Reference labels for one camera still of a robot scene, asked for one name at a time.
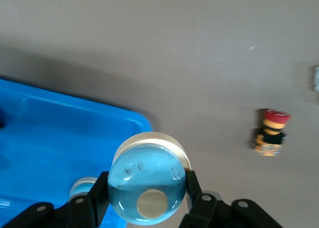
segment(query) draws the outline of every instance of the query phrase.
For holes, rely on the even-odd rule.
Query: red cap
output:
[[[265,111],[265,119],[268,119],[272,122],[286,124],[290,118],[291,116],[289,114],[278,111],[278,110]]]

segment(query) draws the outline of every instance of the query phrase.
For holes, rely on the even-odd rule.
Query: small figurine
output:
[[[281,132],[291,118],[286,114],[277,110],[266,110],[263,121],[264,127],[258,133],[255,143],[255,150],[264,156],[276,156],[286,138],[286,135]]]

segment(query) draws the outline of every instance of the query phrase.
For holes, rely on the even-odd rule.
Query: bolt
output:
[[[79,204],[79,203],[82,203],[84,202],[84,199],[83,198],[79,198],[75,201],[76,204]]]
[[[201,198],[206,202],[209,202],[211,200],[211,197],[207,194],[203,195]]]
[[[241,207],[241,208],[248,208],[249,205],[247,204],[247,202],[245,201],[239,201],[238,202],[238,205]]]
[[[40,206],[36,209],[37,212],[42,212],[46,209],[46,206]]]

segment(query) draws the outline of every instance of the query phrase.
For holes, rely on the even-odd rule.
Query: light blue object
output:
[[[143,226],[160,223],[180,206],[186,190],[185,180],[182,164],[169,149],[156,144],[137,145],[122,153],[110,169],[111,205],[130,223]],[[167,197],[167,209],[158,217],[145,217],[145,211],[141,214],[138,209],[139,197],[149,190],[160,191]],[[149,204],[150,209],[156,205],[156,202]]]
[[[124,140],[152,130],[136,112],[2,79],[0,122],[0,227],[34,203],[64,205],[75,181],[108,171]],[[125,226],[109,206],[101,227]]]

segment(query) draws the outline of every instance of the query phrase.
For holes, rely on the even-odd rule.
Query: blue plastic bin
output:
[[[36,202],[55,208],[73,183],[108,171],[119,145],[151,131],[142,115],[0,79],[0,227]],[[109,206],[101,227],[123,228]]]

